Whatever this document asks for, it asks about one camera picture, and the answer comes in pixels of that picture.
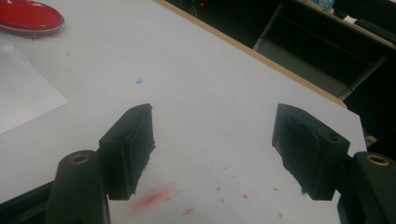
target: red plate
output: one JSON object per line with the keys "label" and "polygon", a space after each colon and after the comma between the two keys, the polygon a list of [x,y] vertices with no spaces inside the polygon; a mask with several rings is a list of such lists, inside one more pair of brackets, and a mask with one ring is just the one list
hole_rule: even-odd
{"label": "red plate", "polygon": [[60,31],[62,15],[34,1],[0,0],[0,30],[12,35],[48,36]]}

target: brass insert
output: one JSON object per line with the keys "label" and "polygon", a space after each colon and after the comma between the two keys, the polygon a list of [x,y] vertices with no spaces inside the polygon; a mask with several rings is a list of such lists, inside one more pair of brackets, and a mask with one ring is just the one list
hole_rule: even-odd
{"label": "brass insert", "polygon": [[389,166],[390,163],[387,159],[376,156],[376,155],[368,155],[367,160],[370,161],[371,163],[374,163],[375,165],[380,165],[380,166]]}
{"label": "brass insert", "polygon": [[84,162],[86,162],[86,161],[88,161],[90,159],[90,157],[89,156],[87,156],[87,155],[77,155],[77,156],[74,156],[71,160],[70,160],[70,164],[72,164],[72,165],[79,165],[79,164],[82,164],[82,163],[84,163]]}

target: black plastic part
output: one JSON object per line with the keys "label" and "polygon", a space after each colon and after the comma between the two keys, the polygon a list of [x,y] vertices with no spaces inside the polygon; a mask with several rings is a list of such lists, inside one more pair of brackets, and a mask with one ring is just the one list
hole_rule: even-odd
{"label": "black plastic part", "polygon": [[102,171],[94,151],[78,151],[59,162],[46,223],[110,223]]}
{"label": "black plastic part", "polygon": [[367,147],[367,151],[378,153],[396,160],[396,128],[392,129],[389,133],[379,138],[372,145]]}
{"label": "black plastic part", "polygon": [[149,104],[126,111],[100,139],[97,153],[106,175],[110,200],[131,197],[154,148]]}
{"label": "black plastic part", "polygon": [[352,158],[346,155],[344,161],[338,165],[335,173],[335,188],[343,195],[343,201],[354,203],[358,200],[358,194],[350,173]]}
{"label": "black plastic part", "polygon": [[396,223],[396,162],[372,152],[355,154],[351,174],[361,207],[364,223]]}
{"label": "black plastic part", "polygon": [[349,142],[300,108],[279,104],[272,141],[283,166],[313,200],[332,199]]}
{"label": "black plastic part", "polygon": [[52,182],[0,204],[0,223],[44,223]]}
{"label": "black plastic part", "polygon": [[338,201],[337,210],[341,224],[363,224],[366,219],[361,202],[346,200],[344,195]]}

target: red paint splatter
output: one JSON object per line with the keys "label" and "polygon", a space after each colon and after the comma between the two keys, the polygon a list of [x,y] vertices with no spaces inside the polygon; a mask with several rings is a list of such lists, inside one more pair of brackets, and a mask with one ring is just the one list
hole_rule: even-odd
{"label": "red paint splatter", "polygon": [[193,207],[184,210],[183,217],[186,216],[186,215],[187,215],[187,216],[190,216],[190,215],[192,215],[192,214],[194,214],[194,208],[193,208]]}
{"label": "red paint splatter", "polygon": [[149,209],[151,206],[158,202],[167,202],[171,200],[170,193],[172,188],[169,186],[162,187],[159,189],[153,189],[150,193],[146,196],[138,199],[137,201],[133,202],[131,206],[131,211],[133,214],[143,212],[144,210]]}

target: table surface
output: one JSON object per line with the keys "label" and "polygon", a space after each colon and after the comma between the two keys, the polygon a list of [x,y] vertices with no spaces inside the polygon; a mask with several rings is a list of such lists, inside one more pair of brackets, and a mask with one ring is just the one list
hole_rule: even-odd
{"label": "table surface", "polygon": [[136,195],[109,203],[113,223],[339,222],[338,193],[314,202],[283,168],[271,146],[276,107],[322,120],[351,155],[365,148],[357,115],[164,2],[41,2],[63,14],[64,31],[0,35],[0,46],[27,55],[68,103],[0,134],[0,202],[50,182],[61,158],[96,150],[128,108],[150,103],[156,148]]}

